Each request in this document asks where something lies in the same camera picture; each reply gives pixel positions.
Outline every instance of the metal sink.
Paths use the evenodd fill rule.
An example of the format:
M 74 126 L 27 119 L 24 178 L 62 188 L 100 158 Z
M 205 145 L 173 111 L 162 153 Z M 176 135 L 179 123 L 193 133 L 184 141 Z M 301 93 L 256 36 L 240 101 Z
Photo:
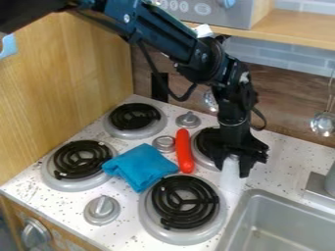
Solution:
M 335 216 L 262 190 L 242 195 L 216 249 L 302 250 L 335 250 Z

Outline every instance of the robotic arm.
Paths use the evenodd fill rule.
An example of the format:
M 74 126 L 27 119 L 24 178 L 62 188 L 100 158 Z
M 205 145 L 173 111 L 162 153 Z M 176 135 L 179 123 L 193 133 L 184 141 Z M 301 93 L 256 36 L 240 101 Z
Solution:
M 185 101 L 197 84 L 212 88 L 218 104 L 219 128 L 205 129 L 201 140 L 212 149 L 210 158 L 221 170 L 229 155 L 239 156 L 240 177 L 249 175 L 255 162 L 265 163 L 267 145 L 250 133 L 251 113 L 258 103 L 249 71 L 227 55 L 222 37 L 197 38 L 197 34 L 150 0 L 0 0 L 0 32 L 11 33 L 51 12 L 69 11 L 136 43 L 158 83 L 177 101 Z M 164 85 L 145 43 L 175 62 L 176 70 L 193 84 L 181 97 Z

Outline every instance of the red object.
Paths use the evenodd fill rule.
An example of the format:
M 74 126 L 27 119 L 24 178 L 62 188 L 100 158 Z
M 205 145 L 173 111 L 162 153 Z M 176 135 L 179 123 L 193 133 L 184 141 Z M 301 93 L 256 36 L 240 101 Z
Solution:
M 175 136 L 175 151 L 178 165 L 183 173 L 194 171 L 194 159 L 191 150 L 190 134 L 187 129 L 179 129 Z

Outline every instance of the black wire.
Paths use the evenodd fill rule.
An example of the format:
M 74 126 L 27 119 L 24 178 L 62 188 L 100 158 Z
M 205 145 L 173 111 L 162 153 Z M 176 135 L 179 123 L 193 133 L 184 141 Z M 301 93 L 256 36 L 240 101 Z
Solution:
M 145 45 L 143 44 L 143 42 L 141 40 L 139 40 L 137 42 L 139 48 L 141 49 L 145 59 L 147 60 L 150 68 L 151 68 L 151 71 L 153 72 L 156 80 L 158 81 L 158 84 L 161 86 L 161 88 L 166 92 L 168 93 L 168 95 L 170 95 L 173 99 L 175 99 L 176 101 L 178 102 L 184 102 L 186 101 L 187 99 L 189 99 L 189 97 L 191 96 L 191 94 L 193 93 L 193 91 L 197 88 L 198 84 L 197 83 L 193 83 L 189 88 L 188 90 L 181 96 L 181 97 L 178 97 L 176 96 L 171 90 L 170 88 L 168 88 L 168 86 L 166 86 L 164 84 L 164 81 L 162 80 L 162 77 L 159 73 L 159 71 L 157 70 L 154 62 L 152 61 L 147 49 L 145 48 Z
M 258 116 L 260 117 L 260 119 L 263 121 L 264 125 L 261 126 L 261 127 L 256 127 L 254 125 L 250 125 L 250 127 L 252 129 L 254 129 L 255 131 L 261 131 L 261 130 L 264 130 L 266 127 L 267 127 L 267 120 L 266 120 L 266 117 L 263 115 L 263 113 L 257 109 L 256 107 L 253 107 L 252 108 L 252 111 Z

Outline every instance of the wooden shelf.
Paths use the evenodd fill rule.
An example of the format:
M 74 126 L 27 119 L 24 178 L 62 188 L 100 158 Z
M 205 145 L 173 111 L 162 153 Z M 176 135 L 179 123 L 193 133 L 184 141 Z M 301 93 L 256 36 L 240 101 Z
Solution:
M 251 30 L 213 25 L 211 28 L 220 34 L 335 50 L 335 16 L 273 10 Z

